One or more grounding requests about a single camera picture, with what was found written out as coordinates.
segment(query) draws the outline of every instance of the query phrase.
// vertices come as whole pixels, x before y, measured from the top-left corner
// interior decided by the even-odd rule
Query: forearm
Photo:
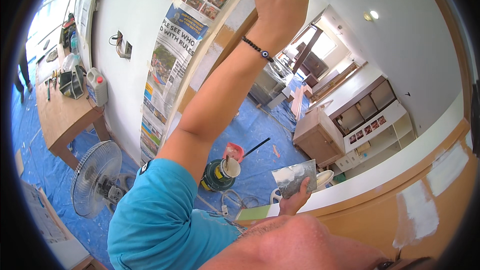
[[[281,49],[258,27],[254,27],[247,38],[270,54]],[[190,101],[178,128],[213,142],[229,125],[266,64],[267,59],[260,52],[241,41]]]

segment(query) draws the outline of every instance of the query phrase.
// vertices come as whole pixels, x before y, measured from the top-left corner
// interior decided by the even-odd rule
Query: paint can
[[[234,159],[228,161],[225,168],[225,159],[214,159],[205,167],[200,184],[207,191],[225,191],[235,183],[235,178],[240,174],[240,164]]]

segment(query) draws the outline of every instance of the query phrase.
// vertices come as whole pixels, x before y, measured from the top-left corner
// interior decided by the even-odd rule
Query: hand
[[[307,200],[310,198],[311,192],[307,193],[307,186],[310,182],[310,177],[305,177],[300,185],[300,190],[298,193],[293,194],[289,199],[282,198],[280,199],[280,212],[281,215],[290,215],[295,216],[295,214],[300,210],[301,207],[307,203]]]
[[[255,0],[255,6],[258,20],[247,38],[273,57],[302,27],[308,0]]]

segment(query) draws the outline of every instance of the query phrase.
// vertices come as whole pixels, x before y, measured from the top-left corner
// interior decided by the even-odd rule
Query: newspaper
[[[173,3],[162,21],[152,53],[141,120],[141,160],[155,158],[165,124],[195,50],[229,0],[181,0]]]

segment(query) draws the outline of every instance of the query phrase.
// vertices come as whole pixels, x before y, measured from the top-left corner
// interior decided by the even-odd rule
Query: floor
[[[43,39],[61,23],[65,0],[53,1],[44,6],[35,16],[27,42],[27,59],[29,61],[29,77],[33,82],[36,77],[36,56],[39,48],[43,48]],[[57,38],[50,38],[52,48]],[[292,90],[300,87],[302,78],[295,76],[289,84]],[[21,179],[42,188],[60,219],[71,233],[83,244],[90,254],[109,269],[113,269],[107,254],[107,234],[111,213],[104,208],[94,219],[78,216],[72,206],[70,185],[74,172],[58,157],[54,157],[47,149],[39,122],[36,89],[28,93],[25,88],[24,103],[20,103],[20,93],[12,85],[11,133],[13,152],[19,154],[19,162],[23,165]],[[213,144],[209,161],[220,158],[227,142],[233,142],[247,152],[260,141],[270,137],[271,140],[246,157],[241,166],[241,174],[232,189],[235,190],[247,207],[270,203],[270,194],[277,185],[270,171],[284,166],[294,165],[308,160],[308,156],[297,151],[292,145],[296,121],[290,111],[291,103],[282,102],[273,110],[256,108],[257,102],[247,97],[239,109],[239,115]],[[302,116],[308,108],[308,99],[303,96]],[[95,130],[83,131],[71,143],[72,152],[81,159],[87,150],[99,142]],[[139,166],[122,151],[123,163],[121,172],[135,174]],[[202,187],[194,207],[208,211],[221,210],[219,192],[210,192]],[[228,218],[235,219],[240,211],[239,199],[231,194],[225,195],[228,206]]]

